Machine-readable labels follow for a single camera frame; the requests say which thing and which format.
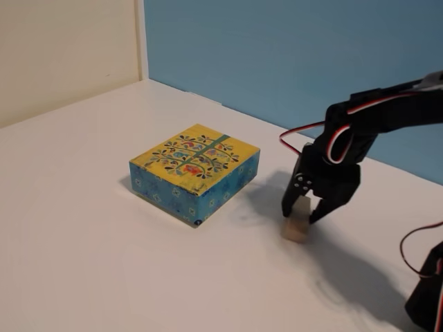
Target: wooden block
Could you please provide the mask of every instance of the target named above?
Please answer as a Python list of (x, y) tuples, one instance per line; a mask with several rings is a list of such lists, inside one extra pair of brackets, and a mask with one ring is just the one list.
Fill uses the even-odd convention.
[(292, 207), (291, 215), (284, 221), (282, 236), (297, 243), (306, 242), (310, 226), (310, 214), (311, 199), (306, 196), (300, 196)]

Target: red wire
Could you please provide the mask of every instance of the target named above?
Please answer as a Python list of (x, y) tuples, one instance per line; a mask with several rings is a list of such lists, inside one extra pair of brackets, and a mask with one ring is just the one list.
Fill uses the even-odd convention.
[(338, 128), (334, 135), (332, 135), (331, 139), (329, 140), (327, 146), (326, 146), (326, 157), (329, 159), (329, 161), (331, 163), (334, 164), (338, 164), (341, 163), (343, 161), (343, 159), (345, 158), (345, 155), (352, 143), (352, 137), (349, 139), (349, 142), (346, 144), (345, 148), (343, 149), (343, 151), (341, 152), (340, 156), (338, 157), (338, 160), (333, 160), (332, 159), (332, 145), (335, 143), (336, 139), (338, 138), (338, 133), (344, 133), (345, 131), (342, 131), (343, 129), (349, 129), (350, 125), (349, 124), (345, 124), (344, 126), (341, 126), (340, 128)]
[(379, 98), (376, 100), (371, 100), (370, 102), (365, 102), (364, 104), (360, 104), (359, 106), (352, 107), (347, 110), (347, 114), (354, 114), (362, 109), (366, 109), (376, 104), (381, 104), (382, 102), (387, 102), (392, 99), (397, 99), (401, 97), (409, 97), (410, 95), (416, 95), (416, 93), (399, 93), (398, 95), (389, 95), (387, 97)]
[[(440, 227), (441, 225), (443, 225), (443, 221), (440, 221), (439, 223), (433, 223), (432, 225), (428, 225), (428, 226), (423, 226), (423, 227), (420, 227), (420, 228), (416, 228), (416, 229), (414, 229), (414, 230), (411, 230), (408, 234), (406, 234), (405, 236), (404, 236), (404, 238), (403, 239), (401, 239), (401, 241), (400, 241), (400, 253), (401, 253), (401, 258), (403, 258), (403, 260), (404, 260), (404, 262), (406, 263), (406, 265), (412, 270), (412, 271), (414, 271), (415, 273), (417, 273), (420, 277), (422, 277), (422, 278), (430, 278), (430, 277), (432, 277), (432, 276), (434, 276), (435, 275), (435, 273), (433, 273), (432, 275), (423, 275), (423, 274), (421, 274), (420, 273), (420, 271), (418, 271), (418, 270), (416, 270), (415, 268), (413, 268), (409, 263), (408, 263), (408, 261), (406, 260), (406, 258), (405, 258), (405, 255), (404, 255), (404, 252), (403, 252), (403, 242), (411, 235), (411, 234), (413, 234), (413, 233), (415, 233), (415, 232), (418, 232), (419, 230), (430, 230), (431, 228), (437, 228), (437, 227)], [(437, 269), (436, 269), (436, 272), (438, 273), (439, 271), (439, 262), (437, 262)]]
[(292, 145), (290, 145), (288, 142), (286, 142), (285, 140), (283, 140), (283, 138), (287, 135), (289, 135), (290, 133), (296, 133), (298, 131), (302, 131), (302, 130), (306, 130), (306, 129), (311, 129), (314, 127), (318, 127), (318, 126), (322, 126), (325, 124), (325, 121), (319, 121), (319, 122), (315, 122), (315, 123), (311, 123), (311, 124), (306, 124), (305, 126), (301, 126), (301, 127), (297, 127), (297, 128), (293, 128), (290, 130), (286, 130), (284, 133), (282, 133), (279, 137), (280, 142), (285, 146), (290, 148), (292, 151), (294, 151), (296, 154), (300, 154), (300, 151), (298, 151), (295, 147), (293, 147)]

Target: tree pattern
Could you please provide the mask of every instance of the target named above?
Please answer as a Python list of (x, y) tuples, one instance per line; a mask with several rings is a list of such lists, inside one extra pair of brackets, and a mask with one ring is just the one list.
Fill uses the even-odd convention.
[(180, 135), (174, 142), (168, 141), (163, 149), (152, 152), (152, 163), (161, 163), (168, 174), (182, 176), (192, 174), (199, 178), (211, 178), (214, 173), (228, 169), (231, 163), (238, 163), (239, 156), (233, 146), (223, 143), (229, 136), (212, 139), (201, 135), (197, 138)]

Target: cardboard box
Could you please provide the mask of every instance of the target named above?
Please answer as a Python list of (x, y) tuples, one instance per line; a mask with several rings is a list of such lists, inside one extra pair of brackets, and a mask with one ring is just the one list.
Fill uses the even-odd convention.
[(200, 124), (129, 162), (132, 189), (199, 226), (257, 174), (260, 149)]

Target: white table surface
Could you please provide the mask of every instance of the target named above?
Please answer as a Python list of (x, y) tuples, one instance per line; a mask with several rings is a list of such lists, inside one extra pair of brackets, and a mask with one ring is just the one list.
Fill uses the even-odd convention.
[[(197, 122), (262, 153), (192, 229), (129, 191), (128, 160)], [(286, 241), (282, 130), (151, 81), (0, 129), (0, 331), (415, 331), (398, 244), (443, 217), (443, 187), (366, 159), (352, 201)], [(411, 263), (442, 233), (408, 241)]]

